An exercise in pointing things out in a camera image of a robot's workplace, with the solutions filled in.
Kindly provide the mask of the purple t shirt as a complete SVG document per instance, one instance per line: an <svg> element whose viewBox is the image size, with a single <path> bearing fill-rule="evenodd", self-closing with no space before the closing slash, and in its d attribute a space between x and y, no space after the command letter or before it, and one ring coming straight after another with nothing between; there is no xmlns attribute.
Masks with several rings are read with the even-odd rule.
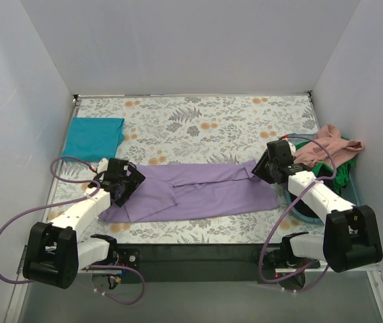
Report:
<svg viewBox="0 0 383 323"><path fill-rule="evenodd" d="M143 183L123 206L112 205L99 219L105 223L186 221L276 209L277 195L252 173L255 166L254 160L138 165Z"/></svg>

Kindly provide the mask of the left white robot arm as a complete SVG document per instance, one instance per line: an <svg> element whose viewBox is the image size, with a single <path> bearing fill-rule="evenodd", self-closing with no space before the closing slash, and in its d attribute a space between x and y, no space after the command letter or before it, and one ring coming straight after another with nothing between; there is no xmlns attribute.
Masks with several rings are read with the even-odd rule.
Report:
<svg viewBox="0 0 383 323"><path fill-rule="evenodd" d="M32 226L24 278L66 289L82 269L93 265L111 269L121 264L115 238L94 234L81 241L80 237L103 212L112 206L124 206L145 176L136 165L118 158L102 159L94 174L79 201L48 223Z"/></svg>

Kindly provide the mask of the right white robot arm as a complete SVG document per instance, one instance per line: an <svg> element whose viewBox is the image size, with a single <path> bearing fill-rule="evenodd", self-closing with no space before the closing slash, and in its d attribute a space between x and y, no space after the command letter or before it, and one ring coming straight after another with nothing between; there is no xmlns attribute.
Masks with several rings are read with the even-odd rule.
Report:
<svg viewBox="0 0 383 323"><path fill-rule="evenodd" d="M303 202L324 224L324 233L283 237L279 249L269 253L271 260L291 268L303 260L323 261L337 273L380 262L383 250L372 208L345 200L325 184L330 177L317 178L308 166L295 164L293 148L287 138L271 141L252 173Z"/></svg>

